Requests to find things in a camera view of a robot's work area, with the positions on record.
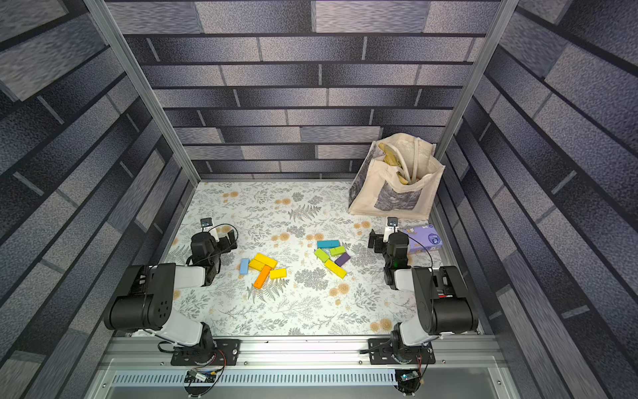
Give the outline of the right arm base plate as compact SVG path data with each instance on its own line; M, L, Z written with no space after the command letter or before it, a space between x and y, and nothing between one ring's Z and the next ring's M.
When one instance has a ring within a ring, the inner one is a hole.
M370 338L367 348L360 350L361 355L367 355L372 365L417 365L435 364L435 354L428 342L425 346L406 347L401 342L395 347L386 338Z

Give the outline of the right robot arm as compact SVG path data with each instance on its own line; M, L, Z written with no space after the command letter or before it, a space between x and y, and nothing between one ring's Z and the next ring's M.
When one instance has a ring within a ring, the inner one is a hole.
M478 315L460 271L455 266L411 266L408 252L413 237L393 231L390 234L370 232L368 247L382 254L385 264L384 281L395 291L414 294L416 315L393 327L390 337L371 344L361 354L390 355L397 363L406 364L420 350L445 334L475 331Z

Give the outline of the teal block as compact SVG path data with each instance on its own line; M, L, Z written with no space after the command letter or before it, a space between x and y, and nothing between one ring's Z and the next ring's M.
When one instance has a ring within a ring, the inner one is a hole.
M339 240L322 240L317 242L317 247L319 249L334 249L341 246Z

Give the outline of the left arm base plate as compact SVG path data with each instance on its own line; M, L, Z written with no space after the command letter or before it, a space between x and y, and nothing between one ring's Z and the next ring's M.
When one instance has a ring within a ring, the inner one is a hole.
M174 367L235 366L242 341L216 339L208 347L175 347L170 361Z

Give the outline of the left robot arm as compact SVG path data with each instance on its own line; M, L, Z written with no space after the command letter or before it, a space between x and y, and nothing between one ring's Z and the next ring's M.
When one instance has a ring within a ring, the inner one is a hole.
M214 350L208 325L173 309L175 291L210 286L221 271L221 256L237 249L239 231L234 226L218 239L212 235L214 230L211 226L192 236L185 265L128 267L106 307L106 328L125 333L142 330L177 347Z

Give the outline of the purple block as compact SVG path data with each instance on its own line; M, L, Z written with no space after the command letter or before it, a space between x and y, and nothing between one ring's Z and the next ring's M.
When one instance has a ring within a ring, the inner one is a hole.
M342 267L345 263L347 263L351 259L351 256L347 253L340 255L336 260L335 264L337 266Z

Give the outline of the lime green block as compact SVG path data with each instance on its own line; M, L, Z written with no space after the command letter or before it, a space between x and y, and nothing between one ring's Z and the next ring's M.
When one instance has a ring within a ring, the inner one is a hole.
M330 254L323 249L317 249L314 254L323 264L331 259Z
M346 252L347 252L347 250L345 249L344 246L338 246L338 247L330 249L330 255L332 257L341 256L341 255L345 254Z

